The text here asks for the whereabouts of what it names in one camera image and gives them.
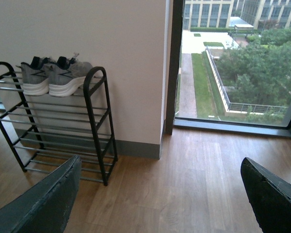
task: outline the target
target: black metal shoe rack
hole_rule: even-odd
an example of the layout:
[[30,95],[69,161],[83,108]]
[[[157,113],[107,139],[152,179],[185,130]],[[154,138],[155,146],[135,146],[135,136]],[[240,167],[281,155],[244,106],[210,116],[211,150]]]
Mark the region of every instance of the black metal shoe rack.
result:
[[[77,154],[82,160],[81,179],[107,186],[117,151],[105,69],[92,68],[84,80],[83,93],[72,96],[79,98],[80,105],[69,105],[60,97],[52,97],[60,103],[27,101],[21,89],[20,72],[15,72],[6,62],[0,62],[0,66],[9,70],[0,75],[0,91],[18,92],[20,98],[17,104],[0,114],[0,129],[21,169],[50,173]],[[93,107],[91,97],[102,86],[104,91],[100,92],[105,93],[106,107]],[[28,129],[13,140],[4,122],[25,125]],[[69,126],[75,124],[87,127]],[[108,132],[99,133],[100,129]]]

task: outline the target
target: hedge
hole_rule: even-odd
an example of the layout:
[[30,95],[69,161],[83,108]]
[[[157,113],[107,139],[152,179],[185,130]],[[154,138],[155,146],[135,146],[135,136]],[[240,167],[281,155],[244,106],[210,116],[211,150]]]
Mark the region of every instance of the hedge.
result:
[[[209,33],[236,33],[234,29],[231,28],[197,28],[191,27],[191,32],[209,32]],[[251,34],[251,31],[238,31],[237,33],[241,34]],[[259,33],[259,30],[254,29],[252,33]]]

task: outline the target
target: paved path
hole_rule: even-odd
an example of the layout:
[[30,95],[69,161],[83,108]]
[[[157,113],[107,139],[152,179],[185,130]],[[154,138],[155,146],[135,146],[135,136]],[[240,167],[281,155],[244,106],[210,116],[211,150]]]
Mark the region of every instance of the paved path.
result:
[[227,33],[199,33],[182,31],[182,61],[180,80],[179,117],[197,118],[192,53],[205,51],[204,42],[220,42],[227,49],[237,48],[238,44]]
[[192,54],[183,53],[181,59],[179,117],[197,118],[193,79]]

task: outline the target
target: fence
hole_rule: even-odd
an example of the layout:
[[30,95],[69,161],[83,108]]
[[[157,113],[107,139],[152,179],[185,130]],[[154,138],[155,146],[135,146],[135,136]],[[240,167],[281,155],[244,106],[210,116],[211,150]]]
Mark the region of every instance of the fence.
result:
[[227,92],[224,88],[220,74],[217,70],[217,67],[215,65],[215,62],[211,55],[211,51],[208,48],[208,46],[206,46],[206,54],[207,54],[207,57],[208,57],[215,81],[217,83],[226,112],[234,111],[234,112],[247,113],[250,106],[251,106],[250,112],[260,113],[260,114],[264,114],[270,110],[272,110],[274,113],[284,113],[287,110],[287,107],[283,107],[283,106],[271,106],[271,105],[248,104],[248,103],[232,103],[228,98]]

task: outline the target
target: sneaker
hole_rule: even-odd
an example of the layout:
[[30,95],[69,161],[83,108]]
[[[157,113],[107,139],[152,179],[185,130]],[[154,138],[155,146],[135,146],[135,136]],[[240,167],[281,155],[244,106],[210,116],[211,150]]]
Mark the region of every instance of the sneaker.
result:
[[45,69],[44,64],[51,61],[50,58],[34,57],[30,65],[25,62],[21,63],[25,95],[41,96],[49,91],[49,72]]
[[56,63],[48,65],[52,70],[49,75],[51,96],[70,96],[83,85],[87,73],[93,66],[89,62],[79,62],[75,57],[70,60],[60,57]]

